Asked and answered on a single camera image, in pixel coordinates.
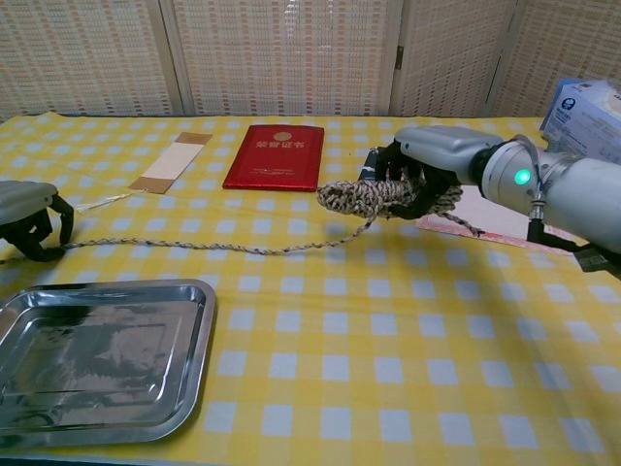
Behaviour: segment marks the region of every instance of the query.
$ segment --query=tissue box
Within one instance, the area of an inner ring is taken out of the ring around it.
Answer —
[[[606,81],[570,81],[541,125],[550,150],[621,164],[621,95]]]

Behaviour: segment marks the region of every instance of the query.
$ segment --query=yellow checkered tablecloth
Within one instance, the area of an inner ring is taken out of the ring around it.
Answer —
[[[213,134],[166,195],[76,219],[75,240],[139,236],[282,247],[359,218],[313,194],[223,190],[252,123],[325,127],[320,182],[355,180],[369,147],[416,122],[537,138],[537,118],[16,117],[0,176],[55,183],[72,204],[126,188],[181,131]],[[2,245],[0,257],[15,255]],[[135,464],[569,465],[621,461],[621,283],[566,256],[418,230],[398,219],[342,248],[260,257],[144,247],[71,250],[0,268],[35,283],[192,278],[216,290],[194,416],[162,441],[4,451]]]

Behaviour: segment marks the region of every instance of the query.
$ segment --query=cardboard strip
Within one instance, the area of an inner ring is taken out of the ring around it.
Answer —
[[[179,134],[157,160],[129,185],[130,189],[164,194],[211,138],[211,134]]]

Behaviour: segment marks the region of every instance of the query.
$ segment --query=green indicator light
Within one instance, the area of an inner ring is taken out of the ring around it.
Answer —
[[[531,180],[531,172],[523,168],[515,172],[515,177],[513,179],[515,180],[516,184],[526,184]]]

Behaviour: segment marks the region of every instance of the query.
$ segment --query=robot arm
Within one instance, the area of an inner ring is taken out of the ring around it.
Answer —
[[[0,182],[0,238],[38,262],[58,259],[63,248],[43,249],[40,243],[51,233],[48,207],[60,214],[60,244],[71,239],[74,210],[49,183]]]
[[[577,252],[543,232],[545,224],[589,241],[621,260],[621,166],[536,148],[524,136],[509,141],[462,127],[407,127],[381,150],[376,179],[406,176],[423,188],[402,218],[424,216],[451,185],[477,185],[486,199],[530,217],[528,240]]]

